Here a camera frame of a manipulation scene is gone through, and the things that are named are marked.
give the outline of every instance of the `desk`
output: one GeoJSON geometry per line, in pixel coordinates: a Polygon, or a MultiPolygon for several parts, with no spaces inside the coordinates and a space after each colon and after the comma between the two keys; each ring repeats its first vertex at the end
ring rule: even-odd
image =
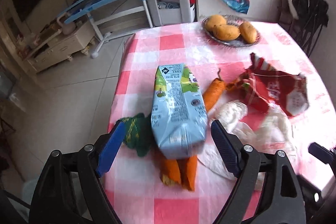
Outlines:
{"type": "Polygon", "coordinates": [[[103,36],[103,34],[100,32],[100,30],[98,28],[98,25],[103,24],[105,22],[108,22],[110,20],[119,18],[119,17],[134,14],[134,13],[137,13],[137,12],[140,12],[140,11],[145,11],[149,26],[151,28],[153,27],[151,16],[150,16],[149,11],[148,11],[146,0],[142,0],[142,3],[143,3],[142,6],[135,7],[135,8],[129,9],[129,10],[125,10],[125,11],[119,12],[115,15],[110,15],[110,16],[108,16],[106,18],[103,18],[103,19],[100,19],[98,21],[95,21],[93,19],[93,17],[90,14],[91,11],[96,10],[98,8],[101,8],[104,5],[107,5],[107,4],[112,3],[114,1],[116,1],[116,0],[78,0],[73,5],[71,5],[70,7],[68,7],[67,9],[65,9],[64,11],[62,11],[59,14],[59,15],[61,15],[64,12],[68,12],[68,13],[71,14],[70,17],[67,20],[65,20],[66,24],[70,23],[70,22],[73,22],[74,20],[78,19],[79,17],[81,17],[85,14],[88,16],[88,19],[89,19],[96,35],[97,35],[97,38],[100,41],[100,43],[96,47],[95,51],[91,54],[92,58],[96,58],[98,56],[98,52],[105,42],[108,42],[109,40],[117,38],[117,37],[122,37],[122,36],[125,36],[125,35],[132,34],[136,31],[139,31],[139,30],[133,30],[133,31],[130,31],[130,32],[117,34],[117,35],[107,33],[103,36]]]}
{"type": "MultiPolygon", "coordinates": [[[[335,109],[314,66],[305,53],[278,24],[252,22],[261,34],[259,44],[229,48],[210,39],[201,24],[186,23],[137,32],[127,43],[110,115],[109,130],[122,117],[152,110],[154,78],[158,65],[186,63],[205,90],[217,77],[230,82],[251,65],[250,53],[264,57],[275,68],[307,77],[310,107],[291,118],[297,147],[296,173],[323,189],[333,177],[331,168],[308,153],[308,145],[317,142],[327,149],[336,144],[335,109]]],[[[231,101],[223,93],[217,103],[231,101]]],[[[244,118],[253,130],[264,115],[250,109],[244,118]]],[[[207,143],[213,143],[207,132],[207,143]]],[[[160,181],[152,151],[143,158],[135,150],[121,145],[112,167],[105,175],[106,195],[122,223],[213,223],[224,206],[234,182],[221,178],[198,163],[195,192],[179,186],[167,187],[160,181]]],[[[245,218],[254,214],[260,192],[255,191],[245,218]]]]}

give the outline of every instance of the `green cloth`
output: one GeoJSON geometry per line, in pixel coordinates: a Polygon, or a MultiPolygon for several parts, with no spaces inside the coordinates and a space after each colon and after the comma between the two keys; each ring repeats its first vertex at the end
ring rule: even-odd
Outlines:
{"type": "Polygon", "coordinates": [[[126,117],[121,120],[126,127],[124,143],[128,148],[135,149],[139,157],[146,156],[154,143],[151,115],[145,117],[143,113],[139,113],[134,117],[126,117]]]}

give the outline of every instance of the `red snack bag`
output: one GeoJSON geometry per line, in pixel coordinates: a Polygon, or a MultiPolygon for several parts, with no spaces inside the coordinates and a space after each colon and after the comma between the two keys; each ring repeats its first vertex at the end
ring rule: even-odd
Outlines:
{"type": "Polygon", "coordinates": [[[248,105],[267,113],[269,106],[275,103],[288,117],[307,110],[309,103],[305,76],[276,70],[254,53],[251,53],[251,61],[252,66],[234,84],[235,87],[243,88],[248,105]]]}

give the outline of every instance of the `tile floor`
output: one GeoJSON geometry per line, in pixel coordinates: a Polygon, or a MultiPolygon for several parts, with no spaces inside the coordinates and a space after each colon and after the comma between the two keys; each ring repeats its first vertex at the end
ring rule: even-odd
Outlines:
{"type": "Polygon", "coordinates": [[[106,133],[127,38],[104,44],[96,59],[78,52],[72,62],[38,74],[45,92],[30,99],[21,128],[9,138],[24,180],[39,176],[52,150],[78,151],[106,133]]]}

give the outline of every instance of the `blue desk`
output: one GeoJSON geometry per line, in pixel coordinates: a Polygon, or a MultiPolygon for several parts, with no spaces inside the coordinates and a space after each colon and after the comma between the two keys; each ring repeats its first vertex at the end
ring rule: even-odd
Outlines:
{"type": "Polygon", "coordinates": [[[73,22],[74,20],[78,19],[79,17],[83,16],[83,15],[87,15],[89,18],[89,21],[93,27],[93,29],[96,32],[96,35],[98,37],[98,39],[100,40],[99,45],[97,46],[97,48],[95,49],[95,51],[92,53],[92,58],[96,58],[98,56],[98,52],[101,48],[101,46],[103,45],[104,42],[108,42],[111,39],[117,38],[117,37],[122,37],[125,35],[129,35],[134,33],[137,30],[131,31],[131,32],[127,32],[127,33],[122,33],[122,34],[118,34],[118,35],[112,35],[111,33],[107,33],[104,36],[102,35],[102,33],[100,32],[98,25],[103,24],[105,22],[108,22],[110,20],[119,18],[119,17],[123,17],[125,15],[130,15],[133,13],[137,13],[140,11],[145,11],[146,12],[146,16],[147,16],[147,20],[149,23],[149,26],[152,28],[153,24],[152,24],[152,20],[148,11],[148,7],[147,7],[147,3],[146,0],[142,0],[143,6],[139,6],[136,8],[132,8],[126,11],[122,11],[119,12],[115,15],[110,15],[106,18],[100,19],[98,21],[95,21],[93,19],[93,17],[91,16],[90,12],[93,10],[96,10],[98,8],[103,7],[104,5],[107,5],[109,3],[112,3],[116,0],[78,0],[76,1],[73,5],[71,5],[70,7],[68,7],[67,9],[65,9],[64,11],[62,11],[58,17],[62,14],[64,14],[65,12],[70,13],[70,17],[68,17],[64,23],[68,24],[70,22],[73,22]]]}

